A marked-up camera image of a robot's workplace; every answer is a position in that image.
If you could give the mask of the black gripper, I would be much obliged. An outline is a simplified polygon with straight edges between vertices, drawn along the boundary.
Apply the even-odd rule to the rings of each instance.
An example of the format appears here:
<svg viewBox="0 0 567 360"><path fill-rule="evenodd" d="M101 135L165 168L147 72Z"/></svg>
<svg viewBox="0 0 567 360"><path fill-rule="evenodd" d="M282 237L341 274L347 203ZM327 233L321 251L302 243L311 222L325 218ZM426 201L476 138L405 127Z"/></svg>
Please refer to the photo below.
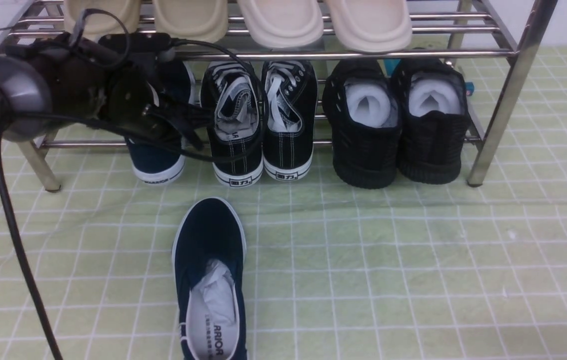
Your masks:
<svg viewBox="0 0 567 360"><path fill-rule="evenodd" d="M101 104L94 117L95 129L105 130L110 126L147 142L164 142L170 138L171 125L195 150L203 150L204 142L196 130L213 125L210 109L170 97L159 100L146 71L137 64L118 68L94 66L94 78L99 80ZM161 119L147 113L152 109L156 109Z"/></svg>

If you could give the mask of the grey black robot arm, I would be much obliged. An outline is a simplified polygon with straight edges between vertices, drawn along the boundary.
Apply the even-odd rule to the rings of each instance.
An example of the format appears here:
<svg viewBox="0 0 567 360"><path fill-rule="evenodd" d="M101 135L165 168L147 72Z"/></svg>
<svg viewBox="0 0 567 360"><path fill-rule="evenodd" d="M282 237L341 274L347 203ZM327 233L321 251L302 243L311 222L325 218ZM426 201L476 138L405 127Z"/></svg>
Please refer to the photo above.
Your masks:
<svg viewBox="0 0 567 360"><path fill-rule="evenodd" d="M172 98L136 61L83 39L14 45L0 55L0 133L25 142L82 124L178 152L197 150L197 129L214 121L210 109Z"/></svg>

